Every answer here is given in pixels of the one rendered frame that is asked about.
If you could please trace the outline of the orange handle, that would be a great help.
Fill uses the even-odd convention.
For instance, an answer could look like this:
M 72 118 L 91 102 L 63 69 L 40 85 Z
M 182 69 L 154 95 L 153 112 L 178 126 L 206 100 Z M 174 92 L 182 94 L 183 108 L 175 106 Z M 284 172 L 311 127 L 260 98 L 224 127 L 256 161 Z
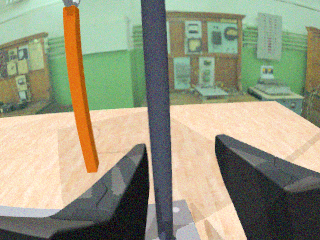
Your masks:
M 63 27 L 65 41 L 65 56 L 67 56 L 67 71 L 69 87 L 71 87 L 71 99 L 73 103 L 73 116 L 75 116 L 77 132 L 87 172 L 99 171 L 99 159 L 93 137 L 91 117 L 88 111 L 88 96 L 85 89 L 83 51 L 80 40 L 80 12 L 77 5 L 81 0 L 63 0 Z

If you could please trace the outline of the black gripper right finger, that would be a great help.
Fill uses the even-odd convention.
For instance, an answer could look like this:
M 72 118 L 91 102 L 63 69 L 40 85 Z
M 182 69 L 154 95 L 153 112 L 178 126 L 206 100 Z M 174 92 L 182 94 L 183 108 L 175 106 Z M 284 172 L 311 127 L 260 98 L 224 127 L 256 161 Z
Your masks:
M 320 172 L 224 133 L 215 151 L 247 240 L 320 240 Z

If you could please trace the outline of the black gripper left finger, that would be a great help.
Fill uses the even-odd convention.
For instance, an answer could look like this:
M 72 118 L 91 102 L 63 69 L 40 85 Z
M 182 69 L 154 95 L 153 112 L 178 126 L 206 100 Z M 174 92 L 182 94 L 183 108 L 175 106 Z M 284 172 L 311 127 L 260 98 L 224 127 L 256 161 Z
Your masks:
M 55 215 L 0 216 L 0 240 L 144 240 L 148 199 L 147 144 L 139 143 Z

